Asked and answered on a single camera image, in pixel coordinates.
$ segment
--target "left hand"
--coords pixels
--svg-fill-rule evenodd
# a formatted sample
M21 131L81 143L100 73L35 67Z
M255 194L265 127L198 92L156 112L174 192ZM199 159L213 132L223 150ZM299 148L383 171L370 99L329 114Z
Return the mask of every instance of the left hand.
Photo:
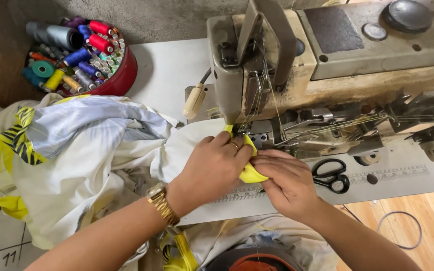
M182 172L167 186L167 201L175 214L182 217L234 189L252 152L243 138L231 139L227 131L202 139Z

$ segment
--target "gray thread spool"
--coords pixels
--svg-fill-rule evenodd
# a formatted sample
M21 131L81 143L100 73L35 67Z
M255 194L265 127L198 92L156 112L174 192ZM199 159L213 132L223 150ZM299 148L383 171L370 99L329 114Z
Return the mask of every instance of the gray thread spool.
M82 70L75 71L76 77L81 80L84 86L86 86L89 89L96 88L96 85L93 83L93 81L83 72Z
M36 41L70 51L83 46L83 35L74 28L29 22L26 24L26 33Z

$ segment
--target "red container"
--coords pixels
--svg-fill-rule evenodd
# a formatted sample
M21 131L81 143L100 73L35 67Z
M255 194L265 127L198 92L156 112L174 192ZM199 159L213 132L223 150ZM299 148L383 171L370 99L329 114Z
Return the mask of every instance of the red container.
M129 47L125 47L125 55L118 70L109 78L105 83L99 85L97 88L85 91L83 93L71 94L69 91L63 89L63 97L73 97L78 95L125 95L133 83L135 82L138 65L135 56Z

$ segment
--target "hand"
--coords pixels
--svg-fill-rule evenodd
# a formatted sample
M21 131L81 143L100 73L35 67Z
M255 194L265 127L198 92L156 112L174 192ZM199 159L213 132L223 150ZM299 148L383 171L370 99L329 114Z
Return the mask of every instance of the hand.
M261 182L274 208L286 217L305 223L321 207L309 166L278 150L259 151L250 160L269 179Z
M252 146L244 145L243 138L231 139L227 131L215 138L202 139L182 172L167 186L167 201L172 210L182 217L230 192L240 184L239 174L252 152Z

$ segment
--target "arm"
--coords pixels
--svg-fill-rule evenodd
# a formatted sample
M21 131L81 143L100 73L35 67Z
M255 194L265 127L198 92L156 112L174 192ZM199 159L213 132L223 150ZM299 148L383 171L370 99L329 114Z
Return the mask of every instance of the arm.
M251 163L269 177L262 187L274 208L317 231L352 270L421 270L395 244L319 198L305 163L276 150L260 151Z
M203 139L167 186L166 200L178 217L219 199L239 184L239 173L253 150L242 138L232 139L239 150L229 141L228 132ZM117 270L166 226L157 209L143 198L76 232L26 270Z

